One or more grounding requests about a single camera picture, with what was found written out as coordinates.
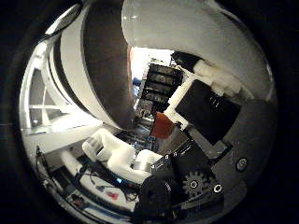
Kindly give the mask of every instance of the black cable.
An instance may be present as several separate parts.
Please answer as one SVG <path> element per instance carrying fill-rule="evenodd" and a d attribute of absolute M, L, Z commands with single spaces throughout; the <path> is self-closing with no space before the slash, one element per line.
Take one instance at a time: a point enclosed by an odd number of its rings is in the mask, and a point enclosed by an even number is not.
<path fill-rule="evenodd" d="M 44 37 L 42 37 L 42 38 L 38 41 L 38 44 L 41 43 L 41 42 L 43 42 L 43 41 L 45 41 L 45 40 L 47 40 L 47 39 L 50 39 L 51 37 L 54 37 L 54 36 L 60 34 L 63 30 L 65 30 L 70 24 L 72 24 L 72 23 L 76 20 L 76 18 L 78 17 L 78 15 L 81 13 L 82 9 L 83 9 L 83 4 L 82 4 L 82 3 L 79 3 L 79 6 L 78 6 L 78 8 L 76 9 L 75 12 L 71 12 L 71 13 L 67 14 L 65 17 L 63 17 L 63 18 L 61 18 L 61 19 L 59 20 L 59 21 L 61 21 L 61 20 L 65 19 L 65 18 L 67 18 L 68 16 L 73 15 L 74 13 L 76 13 L 75 16 L 74 16 L 74 18 L 71 20 L 71 22 L 69 22 L 67 25 L 63 26 L 62 28 L 60 28 L 60 29 L 54 31 L 54 32 L 53 32 L 52 34 L 50 34 L 50 35 L 44 35 Z"/>

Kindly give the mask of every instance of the white curved panel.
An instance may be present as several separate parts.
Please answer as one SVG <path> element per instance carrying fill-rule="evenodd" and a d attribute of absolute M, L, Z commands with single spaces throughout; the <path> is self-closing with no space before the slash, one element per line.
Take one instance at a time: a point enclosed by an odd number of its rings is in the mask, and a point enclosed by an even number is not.
<path fill-rule="evenodd" d="M 82 104 L 98 119 L 118 127 L 102 107 L 86 69 L 82 31 L 90 6 L 83 8 L 78 18 L 62 34 L 62 64 L 68 83 Z"/>
<path fill-rule="evenodd" d="M 266 60 L 237 23 L 206 1 L 125 0 L 121 14 L 129 45 L 197 55 L 233 74 L 255 97 L 266 99 L 272 85 Z"/>

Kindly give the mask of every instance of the black gear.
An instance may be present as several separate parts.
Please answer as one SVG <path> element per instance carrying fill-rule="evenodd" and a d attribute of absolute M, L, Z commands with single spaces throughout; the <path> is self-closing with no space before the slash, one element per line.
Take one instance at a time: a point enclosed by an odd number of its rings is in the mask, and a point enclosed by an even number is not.
<path fill-rule="evenodd" d="M 183 189 L 190 198 L 196 197 L 204 192 L 208 188 L 208 179 L 206 179 L 203 173 L 195 171 L 190 172 L 189 175 L 185 175 L 183 181 Z"/>

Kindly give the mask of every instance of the white plastic part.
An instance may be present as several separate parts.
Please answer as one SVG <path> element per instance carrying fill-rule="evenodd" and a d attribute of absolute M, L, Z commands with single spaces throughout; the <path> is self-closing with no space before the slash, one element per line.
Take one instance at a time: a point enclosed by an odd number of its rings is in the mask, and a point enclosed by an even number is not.
<path fill-rule="evenodd" d="M 107 168 L 111 172 L 137 184 L 142 184 L 150 176 L 148 172 L 131 168 L 135 149 L 105 128 L 99 129 L 91 138 L 85 141 L 82 149 L 92 161 L 107 161 Z M 158 154 L 154 157 L 150 153 L 147 162 L 154 163 L 155 158 L 160 159 L 161 157 Z"/>
<path fill-rule="evenodd" d="M 158 161 L 161 157 L 161 155 L 154 153 L 153 151 L 143 149 L 138 153 L 135 161 L 153 164 L 156 161 Z"/>
<path fill-rule="evenodd" d="M 60 159 L 62 160 L 68 172 L 73 176 L 75 176 L 79 171 L 79 169 L 82 167 L 82 164 L 72 155 L 72 153 L 69 150 L 61 151 Z M 108 195 L 106 195 L 104 191 L 102 192 L 95 187 L 95 186 L 112 186 L 112 185 L 110 185 L 105 180 L 100 178 L 93 178 L 93 182 L 94 182 L 93 184 L 90 179 L 91 173 L 89 171 L 86 171 L 84 174 L 85 175 L 82 176 L 79 182 L 90 193 L 96 195 L 97 197 L 100 197 L 101 199 L 108 201 L 109 203 L 113 203 L 117 206 L 121 206 L 127 210 L 130 211 L 134 210 L 135 202 L 127 202 L 124 194 L 120 189 L 113 189 L 113 192 L 119 194 L 119 197 L 118 200 L 116 201 L 112 200 Z"/>
<path fill-rule="evenodd" d="M 125 0 L 123 34 L 133 47 L 199 56 L 232 74 L 255 98 L 266 99 L 273 81 L 263 52 L 243 24 L 232 22 L 234 18 L 229 19 L 216 5 L 207 1 Z"/>

